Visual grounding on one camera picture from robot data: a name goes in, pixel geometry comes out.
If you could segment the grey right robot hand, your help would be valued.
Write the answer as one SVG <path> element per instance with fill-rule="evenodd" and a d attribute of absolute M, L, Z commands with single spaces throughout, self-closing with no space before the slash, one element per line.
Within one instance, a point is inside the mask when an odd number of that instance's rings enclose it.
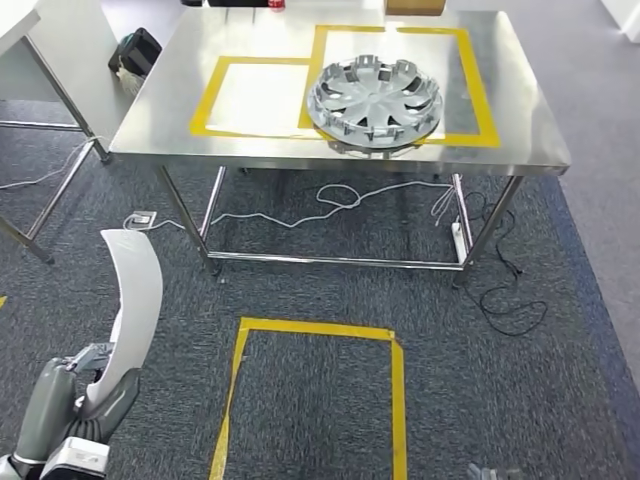
<path fill-rule="evenodd" d="M 523 474 L 517 468 L 488 468 L 469 463 L 466 470 L 469 480 L 522 480 Z"/>

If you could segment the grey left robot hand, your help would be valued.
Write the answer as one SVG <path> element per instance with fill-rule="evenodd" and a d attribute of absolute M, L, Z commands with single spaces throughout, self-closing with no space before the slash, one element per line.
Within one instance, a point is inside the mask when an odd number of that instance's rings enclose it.
<path fill-rule="evenodd" d="M 2 466 L 20 479 L 53 473 L 103 478 L 108 443 L 138 397 L 141 370 L 127 370 L 103 399 L 94 402 L 88 393 L 75 395 L 76 378 L 94 370 L 94 385 L 105 380 L 114 349 L 113 343 L 92 343 L 75 356 L 48 362 L 28 403 L 16 449 L 3 457 Z"/>

